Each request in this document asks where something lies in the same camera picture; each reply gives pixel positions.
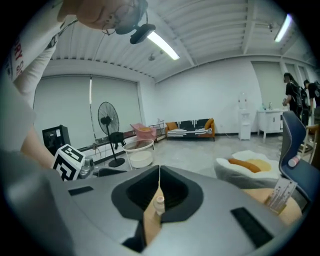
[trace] floor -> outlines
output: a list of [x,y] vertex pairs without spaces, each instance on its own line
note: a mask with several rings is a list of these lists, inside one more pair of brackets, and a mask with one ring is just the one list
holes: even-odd
[[[152,165],[167,165],[215,178],[216,158],[228,158],[233,153],[251,150],[266,155],[270,160],[279,160],[281,145],[279,135],[268,136],[265,143],[262,135],[253,135],[250,140],[242,141],[238,136],[217,136],[215,141],[213,139],[163,139],[155,144]],[[127,156],[123,154],[119,157],[124,158],[125,163],[116,169],[130,171]]]

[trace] white bottle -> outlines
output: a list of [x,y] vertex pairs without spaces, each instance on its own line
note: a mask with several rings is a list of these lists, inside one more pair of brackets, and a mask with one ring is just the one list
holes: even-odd
[[163,196],[157,196],[153,200],[153,206],[156,213],[161,216],[165,212],[165,198]]
[[301,159],[301,156],[296,155],[295,157],[293,157],[289,160],[288,165],[290,167],[295,167],[299,163],[300,159]]

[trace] person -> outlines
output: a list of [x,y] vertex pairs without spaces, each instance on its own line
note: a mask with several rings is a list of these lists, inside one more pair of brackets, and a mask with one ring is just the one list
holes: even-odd
[[290,73],[283,75],[283,82],[286,83],[285,95],[287,98],[283,101],[283,106],[289,104],[291,111],[301,120],[302,96],[301,87]]
[[314,109],[314,124],[320,124],[320,86],[314,82],[309,82],[305,80],[303,82],[304,88],[309,91],[310,98],[310,115],[312,114],[312,109],[314,108],[314,99],[316,108]]
[[[132,31],[142,19],[147,7],[146,0],[49,1],[17,37],[4,64],[9,81],[1,77],[1,84],[13,83],[26,104],[19,101],[20,96],[11,91],[11,88],[1,88],[7,96],[0,99],[0,114],[7,117],[7,120],[0,128],[0,149],[12,151],[20,147],[19,150],[26,156],[38,161],[45,168],[51,168],[54,156],[41,143],[33,126],[34,114],[27,109],[27,105],[33,109],[37,85],[56,50],[59,36],[68,26],[65,22],[67,16],[75,16],[83,25],[101,30],[109,36]],[[10,108],[15,108],[16,112],[5,112]],[[25,127],[20,127],[13,121],[22,121],[26,117],[30,118],[25,122]],[[31,128],[25,132],[24,129],[29,123]]]

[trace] white sleeve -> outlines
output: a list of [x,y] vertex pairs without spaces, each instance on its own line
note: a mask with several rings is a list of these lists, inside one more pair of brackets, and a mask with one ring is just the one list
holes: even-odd
[[20,151],[36,115],[8,75],[0,73],[0,149]]
[[16,88],[32,109],[37,85],[56,50],[56,46],[45,49],[14,81]]

